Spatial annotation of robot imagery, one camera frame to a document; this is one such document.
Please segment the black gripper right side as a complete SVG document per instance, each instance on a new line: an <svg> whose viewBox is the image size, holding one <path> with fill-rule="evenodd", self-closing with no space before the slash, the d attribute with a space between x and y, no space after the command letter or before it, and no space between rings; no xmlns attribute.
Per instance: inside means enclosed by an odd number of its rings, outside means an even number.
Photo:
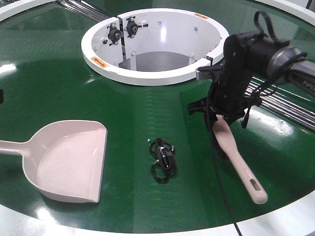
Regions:
<svg viewBox="0 0 315 236"><path fill-rule="evenodd" d="M188 113L203 113L207 128L218 121L216 115L222 115L229 126L240 118L243 118L241 124L247 125L251 107L261 104L259 95L245 95L252 76L247 69L223 66L220 77L211 80L207 96L188 104Z"/></svg>

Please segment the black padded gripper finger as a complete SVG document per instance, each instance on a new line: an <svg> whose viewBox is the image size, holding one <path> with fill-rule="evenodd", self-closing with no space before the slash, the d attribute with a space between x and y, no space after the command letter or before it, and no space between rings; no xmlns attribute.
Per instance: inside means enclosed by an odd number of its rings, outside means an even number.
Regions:
<svg viewBox="0 0 315 236"><path fill-rule="evenodd" d="M4 102L4 91L0 89L0 104Z"/></svg>

